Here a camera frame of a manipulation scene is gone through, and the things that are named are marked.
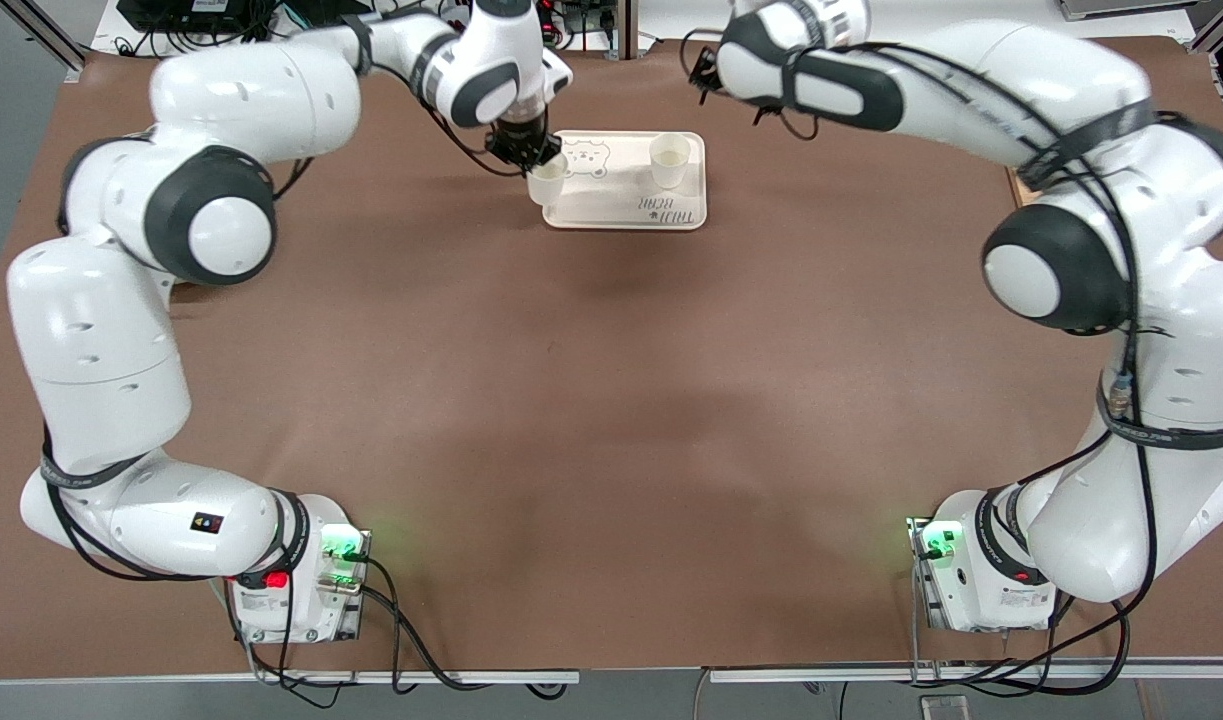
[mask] brown table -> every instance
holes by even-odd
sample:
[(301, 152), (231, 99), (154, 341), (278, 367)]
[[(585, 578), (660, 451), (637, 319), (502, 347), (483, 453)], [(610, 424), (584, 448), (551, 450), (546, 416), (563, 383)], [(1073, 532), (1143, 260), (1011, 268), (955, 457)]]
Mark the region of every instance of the brown table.
[[(449, 667), (905, 661), (905, 516), (1062, 457), (1091, 413), (1106, 342), (1019, 320), (981, 282), (1003, 170), (748, 127), (751, 109), (695, 104), (670, 45), (575, 59), (553, 123), (700, 132), (701, 231), (552, 231), (373, 78), (358, 136), (279, 205), (267, 273), (172, 307), (194, 413), (171, 455), (340, 501)], [(1113, 45), (1161, 106), (1223, 128), (1205, 57)], [(42, 416), (2, 269), (55, 235), (77, 147), (150, 122), (152, 68), (98, 56), (59, 92), (0, 262), (0, 678), (245, 670), (207, 588), (104, 578), (17, 515)], [(1136, 656), (1223, 656), (1223, 527), (1135, 620)], [(382, 669), (386, 650), (368, 612), (363, 639), (295, 661)], [(923, 634), (926, 656), (999, 652)]]

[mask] plastic cup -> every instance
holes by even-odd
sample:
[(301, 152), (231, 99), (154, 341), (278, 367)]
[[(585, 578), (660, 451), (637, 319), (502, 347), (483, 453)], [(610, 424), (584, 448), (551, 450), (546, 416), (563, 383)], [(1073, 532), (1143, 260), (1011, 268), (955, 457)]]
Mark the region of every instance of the plastic cup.
[(547, 164), (532, 167), (527, 174), (527, 196), (541, 208), (548, 208), (563, 194), (566, 182), (566, 155), (553, 155)]
[(665, 132), (651, 142), (651, 177), (665, 189), (678, 187), (687, 177), (690, 141), (687, 136)]

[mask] cartoon bear drawing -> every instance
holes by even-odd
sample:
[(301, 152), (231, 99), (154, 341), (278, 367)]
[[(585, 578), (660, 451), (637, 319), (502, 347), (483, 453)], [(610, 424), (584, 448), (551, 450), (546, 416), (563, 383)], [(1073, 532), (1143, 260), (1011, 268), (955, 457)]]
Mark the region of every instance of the cartoon bear drawing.
[(607, 176), (607, 158), (610, 158), (612, 149), (605, 142), (574, 142), (564, 149), (566, 154), (566, 177), (593, 176), (604, 178)]

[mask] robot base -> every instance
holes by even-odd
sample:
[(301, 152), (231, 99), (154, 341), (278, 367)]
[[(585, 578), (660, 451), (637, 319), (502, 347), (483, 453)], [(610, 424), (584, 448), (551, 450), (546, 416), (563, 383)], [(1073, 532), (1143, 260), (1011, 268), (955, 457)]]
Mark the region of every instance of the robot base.
[(1026, 586), (992, 568), (976, 538), (982, 498), (977, 489), (954, 493), (934, 520), (909, 524), (927, 621), (932, 628), (971, 633), (1044, 630), (1055, 586)]
[[(309, 538), (300, 565), (290, 575), (290, 582), (285, 587), (260, 589), (245, 588), (232, 579), (227, 582), (240, 632), (248, 643), (281, 643), (283, 634), (286, 633), (287, 612), (291, 612), (291, 637), (287, 642), (314, 643), (358, 637), (363, 610), (360, 588), (367, 575), (367, 565), (356, 564), (351, 583), (327, 582), (335, 577), (333, 571), (340, 561), (328, 555), (323, 543), (323, 528), (329, 524), (349, 527), (349, 518), (328, 498), (301, 495), (300, 501), (309, 511)], [(369, 551), (371, 533), (358, 534), (361, 544), (356, 553), (364, 555)]]

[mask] white robotic arm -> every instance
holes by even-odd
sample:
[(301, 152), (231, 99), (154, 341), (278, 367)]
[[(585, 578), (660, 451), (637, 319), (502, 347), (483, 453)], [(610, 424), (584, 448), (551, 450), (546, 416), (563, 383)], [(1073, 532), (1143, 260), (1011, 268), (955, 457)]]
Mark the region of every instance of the white robotic arm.
[(358, 76), (383, 68), (461, 127), (493, 123), (521, 169), (560, 150), (545, 109), (571, 79), (525, 0), (479, 0), (464, 37), (428, 12), (160, 64), (154, 123), (98, 141), (64, 174), (66, 236), (22, 252), (9, 307), (46, 421), (21, 515), (35, 532), (152, 579), (230, 577), (245, 637), (351, 637), (367, 535), (328, 498), (257, 487), (166, 456), (190, 418), (168, 315), (177, 279), (254, 277), (276, 241), (265, 164), (336, 150)]
[[(893, 46), (863, 44), (862, 0), (734, 7), (695, 86), (1018, 167), (1044, 194), (987, 240), (989, 291), (1048, 328), (1124, 331), (1076, 461), (960, 491), (923, 531), (948, 625), (1036, 628), (1054, 588), (1115, 600), (1222, 523), (1223, 263), (1206, 244), (1223, 232), (1223, 134), (1161, 117), (1125, 57), (1041, 28), (981, 20)], [(1090, 170), (1103, 189), (1076, 177)]]

